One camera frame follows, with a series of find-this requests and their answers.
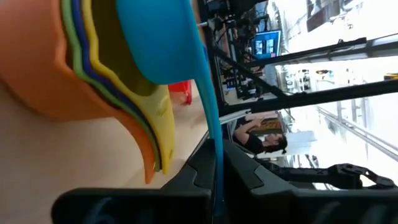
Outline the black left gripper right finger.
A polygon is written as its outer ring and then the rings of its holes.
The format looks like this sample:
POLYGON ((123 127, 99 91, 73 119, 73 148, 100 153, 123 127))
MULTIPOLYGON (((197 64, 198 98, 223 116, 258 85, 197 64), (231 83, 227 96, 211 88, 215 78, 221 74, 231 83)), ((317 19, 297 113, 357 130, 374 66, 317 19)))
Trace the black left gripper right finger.
POLYGON ((224 142, 232 223, 397 223, 397 186, 365 167, 279 167, 224 142))

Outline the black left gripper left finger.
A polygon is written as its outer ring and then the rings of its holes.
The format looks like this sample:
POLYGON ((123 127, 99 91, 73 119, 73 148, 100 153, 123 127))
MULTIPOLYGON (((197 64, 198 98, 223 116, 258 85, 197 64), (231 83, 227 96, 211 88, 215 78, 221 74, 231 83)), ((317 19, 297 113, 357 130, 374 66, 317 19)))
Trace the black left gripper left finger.
POLYGON ((160 189, 73 189, 52 205, 52 222, 211 224, 215 163, 215 143, 207 139, 160 189))

